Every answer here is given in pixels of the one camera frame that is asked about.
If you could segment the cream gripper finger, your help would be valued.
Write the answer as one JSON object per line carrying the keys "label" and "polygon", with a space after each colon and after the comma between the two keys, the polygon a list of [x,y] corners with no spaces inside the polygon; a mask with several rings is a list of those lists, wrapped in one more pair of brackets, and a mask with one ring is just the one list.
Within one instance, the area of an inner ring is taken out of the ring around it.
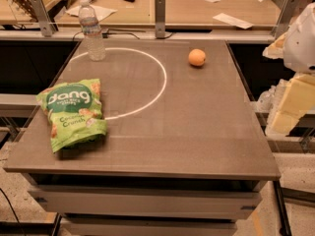
{"label": "cream gripper finger", "polygon": [[315,76],[296,73],[288,82],[279,83],[265,134],[285,137],[299,120],[315,106]]}

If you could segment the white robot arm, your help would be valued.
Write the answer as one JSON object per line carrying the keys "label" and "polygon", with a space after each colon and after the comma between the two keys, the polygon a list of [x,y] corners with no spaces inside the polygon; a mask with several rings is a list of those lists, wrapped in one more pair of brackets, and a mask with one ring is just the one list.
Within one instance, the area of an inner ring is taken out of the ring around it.
{"label": "white robot arm", "polygon": [[306,6],[288,31],[263,51],[267,58],[283,58],[295,75],[277,85],[265,134],[287,136],[315,107],[315,3]]}

